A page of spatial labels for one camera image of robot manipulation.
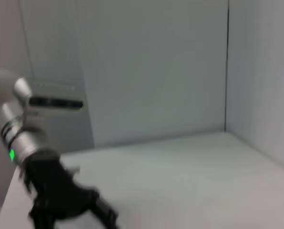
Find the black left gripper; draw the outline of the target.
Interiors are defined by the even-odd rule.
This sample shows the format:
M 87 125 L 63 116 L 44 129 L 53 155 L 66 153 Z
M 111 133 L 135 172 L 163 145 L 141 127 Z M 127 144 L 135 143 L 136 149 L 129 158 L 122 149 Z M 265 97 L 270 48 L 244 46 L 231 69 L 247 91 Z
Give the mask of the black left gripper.
M 106 229 L 119 229 L 119 213 L 94 189 L 80 187 L 63 167 L 53 150 L 39 149 L 24 162 L 25 185 L 36 190 L 29 217 L 35 229 L 54 229 L 66 221 L 90 212 Z

